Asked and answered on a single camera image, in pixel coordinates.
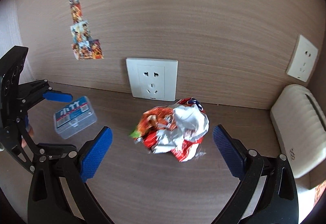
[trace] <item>wooden table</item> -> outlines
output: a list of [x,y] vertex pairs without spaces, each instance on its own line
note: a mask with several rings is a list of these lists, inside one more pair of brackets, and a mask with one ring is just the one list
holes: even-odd
[[[203,104],[210,121],[200,148],[206,154],[179,163],[171,153],[149,154],[128,136],[141,114],[168,102],[133,98],[131,94],[62,84],[53,89],[69,92],[77,99],[89,97],[97,122],[63,140],[54,131],[53,114],[65,103],[42,101],[29,111],[36,143],[69,143],[78,149],[93,139],[103,126],[113,131],[113,143],[87,184],[97,201],[117,224],[211,223],[234,192],[239,180],[232,177],[212,139],[214,126],[222,124],[229,134],[261,155],[276,157],[278,141],[269,119],[261,109]],[[27,200],[32,175],[11,156],[0,153],[0,186],[17,213],[27,220]],[[66,194],[67,186],[63,181]],[[80,216],[71,197],[73,212]],[[258,200],[255,194],[253,201]]]

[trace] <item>electrical outlet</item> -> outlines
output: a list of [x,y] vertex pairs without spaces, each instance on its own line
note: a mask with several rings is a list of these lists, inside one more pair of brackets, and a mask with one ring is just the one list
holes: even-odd
[[177,60],[127,58],[126,64],[134,97],[175,100]]
[[299,35],[286,73],[306,82],[314,68],[318,49],[304,36]]

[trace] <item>silver rivet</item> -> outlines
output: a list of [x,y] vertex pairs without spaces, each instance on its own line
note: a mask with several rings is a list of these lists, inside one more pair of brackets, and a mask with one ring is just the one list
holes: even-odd
[[40,162],[44,162],[46,160],[46,156],[41,156],[40,157]]
[[255,150],[249,150],[249,154],[254,157],[257,156],[257,152]]
[[71,151],[69,154],[68,154],[68,156],[70,157],[70,158],[74,158],[74,157],[76,157],[76,155],[77,155],[77,152],[76,151]]
[[285,156],[284,154],[281,154],[281,155],[280,155],[280,159],[281,159],[282,161],[286,161],[286,156]]

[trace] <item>plastic box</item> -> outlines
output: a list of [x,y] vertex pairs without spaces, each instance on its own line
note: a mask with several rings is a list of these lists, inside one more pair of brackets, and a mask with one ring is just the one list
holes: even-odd
[[87,96],[82,96],[53,115],[54,129],[67,139],[97,121],[94,109]]

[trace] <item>textured blue rubber pad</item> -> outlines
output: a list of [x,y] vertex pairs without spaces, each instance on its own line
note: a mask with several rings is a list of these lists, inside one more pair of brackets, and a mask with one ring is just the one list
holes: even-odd
[[112,131],[106,128],[97,141],[90,148],[83,160],[80,162],[80,177],[85,183],[87,179],[95,175],[101,161],[112,143]]
[[218,147],[220,153],[223,156],[231,174],[242,181],[245,176],[244,160],[240,153],[232,144],[231,140],[220,127],[216,126],[213,130],[213,139]]
[[72,101],[71,94],[66,94],[66,93],[61,93],[56,91],[46,92],[43,94],[43,97],[50,101],[58,101],[58,102],[66,102],[66,103],[70,103]]

